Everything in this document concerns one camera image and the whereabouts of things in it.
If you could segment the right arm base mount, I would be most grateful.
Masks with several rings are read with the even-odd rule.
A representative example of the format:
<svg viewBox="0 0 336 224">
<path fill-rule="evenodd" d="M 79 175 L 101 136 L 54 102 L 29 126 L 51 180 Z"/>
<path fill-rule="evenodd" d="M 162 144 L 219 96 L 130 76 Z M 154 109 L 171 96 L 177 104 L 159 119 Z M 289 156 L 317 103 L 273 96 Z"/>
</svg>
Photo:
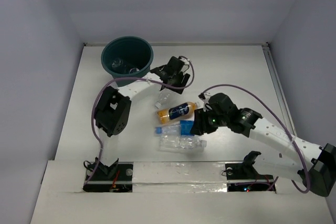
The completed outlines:
<svg viewBox="0 0 336 224">
<path fill-rule="evenodd" d="M 228 192 L 248 193 L 253 191 L 276 191 L 273 175 L 259 174 L 255 168 L 255 160 L 261 152 L 249 152 L 241 162 L 226 163 L 222 176 L 227 179 Z"/>
</svg>

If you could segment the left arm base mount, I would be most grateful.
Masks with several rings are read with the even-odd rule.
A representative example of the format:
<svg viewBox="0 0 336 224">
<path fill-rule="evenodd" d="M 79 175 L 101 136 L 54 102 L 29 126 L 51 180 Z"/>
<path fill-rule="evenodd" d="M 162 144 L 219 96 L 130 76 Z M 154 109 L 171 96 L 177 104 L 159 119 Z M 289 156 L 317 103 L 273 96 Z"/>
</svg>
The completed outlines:
<svg viewBox="0 0 336 224">
<path fill-rule="evenodd" d="M 99 162 L 92 178 L 95 162 L 84 161 L 86 169 L 85 184 L 83 190 L 88 193 L 131 193 L 133 182 L 133 162 L 119 162 L 116 160 L 112 165 L 107 166 Z"/>
</svg>

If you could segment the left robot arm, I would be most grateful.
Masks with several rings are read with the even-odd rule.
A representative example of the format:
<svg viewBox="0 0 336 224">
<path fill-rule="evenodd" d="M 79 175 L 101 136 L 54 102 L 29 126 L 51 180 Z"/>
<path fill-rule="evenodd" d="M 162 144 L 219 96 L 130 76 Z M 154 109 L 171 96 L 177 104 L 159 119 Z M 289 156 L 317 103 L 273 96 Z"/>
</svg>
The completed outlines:
<svg viewBox="0 0 336 224">
<path fill-rule="evenodd" d="M 194 77 L 193 64 L 187 57 L 180 56 L 171 57 L 167 64 L 151 69 L 142 77 L 121 77 L 106 83 L 99 91 L 91 110 L 91 129 L 100 149 L 90 176 L 97 170 L 104 179 L 111 179 L 116 174 L 114 164 L 101 162 L 105 146 L 97 129 L 102 130 L 107 137 L 119 135 L 128 123 L 132 99 L 142 94 L 147 98 L 155 84 L 181 94 L 191 86 Z"/>
</svg>

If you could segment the blue label water bottle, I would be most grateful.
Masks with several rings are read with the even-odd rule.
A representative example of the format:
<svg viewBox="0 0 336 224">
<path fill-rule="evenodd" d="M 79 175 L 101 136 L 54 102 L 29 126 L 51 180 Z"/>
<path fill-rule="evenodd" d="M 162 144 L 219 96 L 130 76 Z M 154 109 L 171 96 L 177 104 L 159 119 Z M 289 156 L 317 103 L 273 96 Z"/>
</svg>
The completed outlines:
<svg viewBox="0 0 336 224">
<path fill-rule="evenodd" d="M 180 135 L 180 136 L 192 136 L 191 128 L 194 121 L 180 120 L 178 123 L 158 126 L 155 128 L 154 133 L 157 135 Z"/>
</svg>

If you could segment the crushed bottle blue label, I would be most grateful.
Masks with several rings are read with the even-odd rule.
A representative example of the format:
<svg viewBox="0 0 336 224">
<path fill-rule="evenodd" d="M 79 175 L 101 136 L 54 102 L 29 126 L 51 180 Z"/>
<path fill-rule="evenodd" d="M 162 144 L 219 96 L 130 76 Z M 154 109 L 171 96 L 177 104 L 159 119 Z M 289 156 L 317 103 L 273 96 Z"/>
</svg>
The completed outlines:
<svg viewBox="0 0 336 224">
<path fill-rule="evenodd" d="M 113 72 L 121 74 L 123 74 L 127 68 L 126 64 L 121 58 L 113 58 L 110 67 Z"/>
</svg>

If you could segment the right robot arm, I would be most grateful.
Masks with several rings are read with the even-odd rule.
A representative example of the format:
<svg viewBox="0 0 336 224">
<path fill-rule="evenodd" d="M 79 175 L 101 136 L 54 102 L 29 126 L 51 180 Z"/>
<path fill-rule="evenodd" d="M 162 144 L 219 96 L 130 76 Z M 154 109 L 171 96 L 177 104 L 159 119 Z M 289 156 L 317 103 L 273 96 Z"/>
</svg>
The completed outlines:
<svg viewBox="0 0 336 224">
<path fill-rule="evenodd" d="M 204 104 L 194 112 L 192 134 L 201 136 L 227 127 L 277 151 L 274 156 L 260 151 L 246 155 L 238 167 L 246 177 L 270 174 L 300 182 L 318 196 L 330 195 L 335 184 L 335 146 L 320 146 L 289 134 L 260 113 L 249 108 L 239 109 L 223 93 L 198 97 Z"/>
</svg>

